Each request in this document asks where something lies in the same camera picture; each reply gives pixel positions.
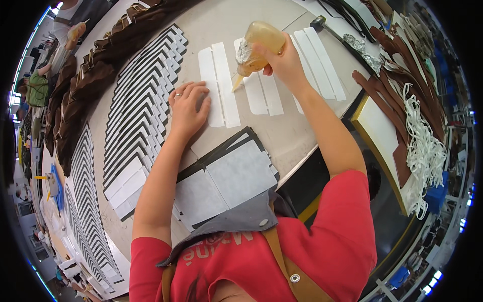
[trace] apron snap button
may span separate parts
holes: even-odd
[[[300,281],[300,276],[298,274],[295,273],[290,276],[290,282],[297,283],[298,281]]]

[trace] blue container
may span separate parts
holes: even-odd
[[[428,204],[427,210],[431,213],[439,214],[443,205],[446,194],[448,194],[448,176],[447,171],[443,172],[443,186],[431,187],[426,190],[424,200]]]
[[[392,276],[389,280],[389,284],[394,286],[395,288],[399,288],[401,284],[403,284],[406,279],[408,279],[410,272],[404,266],[401,266],[398,271]]]

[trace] hammer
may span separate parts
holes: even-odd
[[[337,38],[337,40],[339,40],[342,45],[345,46],[345,48],[357,59],[357,61],[359,61],[362,66],[364,66],[364,69],[366,69],[370,74],[375,74],[374,70],[362,58],[361,54],[353,49],[341,36],[336,34],[336,32],[334,32],[329,26],[327,26],[326,21],[327,19],[324,16],[320,15],[310,23],[310,26],[315,30],[316,33],[320,33],[323,29],[326,29],[332,36]]]

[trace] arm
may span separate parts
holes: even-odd
[[[38,70],[39,76],[43,76],[44,74],[46,74],[51,67],[52,67],[52,64],[47,64],[44,67],[39,68]]]
[[[76,47],[77,43],[79,42],[79,38],[85,32],[85,24],[82,24],[80,26],[77,37],[74,40],[69,40],[69,38],[67,38],[67,33],[69,32],[70,29],[71,28],[69,28],[65,24],[54,22],[53,34],[59,41],[59,44],[61,46],[64,46],[64,48],[67,50],[73,50]]]
[[[91,294],[89,291],[85,290],[83,287],[80,287],[78,284],[75,284],[74,282],[72,282],[72,288],[75,289],[76,291],[79,291],[85,294],[90,300],[92,300],[92,302],[102,302],[96,296]]]
[[[309,84],[290,36],[285,32],[283,34],[285,45],[280,55],[272,53],[261,44],[253,45],[253,50],[269,62],[263,74],[271,75],[275,72],[299,101],[315,133],[331,178],[346,170],[358,170],[367,174],[359,146],[325,100]]]
[[[196,101],[208,93],[205,82],[186,83],[175,89],[168,100],[173,117],[171,131],[154,162],[134,212],[132,239],[158,238],[171,246],[171,213],[181,155],[188,140],[206,121],[211,99],[207,97],[196,112]]]

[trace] white shirt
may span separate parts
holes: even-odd
[[[74,13],[79,8],[79,5],[81,5],[82,1],[84,0],[78,0],[77,4],[75,4],[74,6],[66,10],[63,10],[62,8],[60,8],[59,13],[57,14],[57,17],[70,20],[74,16]],[[57,40],[59,40],[60,46],[65,46],[65,44],[67,43],[68,41],[67,33],[69,32],[70,29],[71,29],[70,26],[60,22],[55,22],[54,20],[52,33],[55,35]]]

